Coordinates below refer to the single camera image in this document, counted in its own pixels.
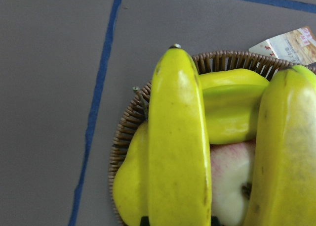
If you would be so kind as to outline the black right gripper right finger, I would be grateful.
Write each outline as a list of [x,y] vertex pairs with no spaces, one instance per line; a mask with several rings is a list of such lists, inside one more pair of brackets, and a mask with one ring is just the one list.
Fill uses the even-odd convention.
[[211,217],[211,226],[220,226],[220,221],[216,216]]

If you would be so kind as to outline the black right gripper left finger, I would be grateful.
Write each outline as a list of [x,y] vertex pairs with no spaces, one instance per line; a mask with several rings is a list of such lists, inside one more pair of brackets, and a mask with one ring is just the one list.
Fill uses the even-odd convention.
[[140,221],[140,226],[149,226],[149,217],[143,216]]

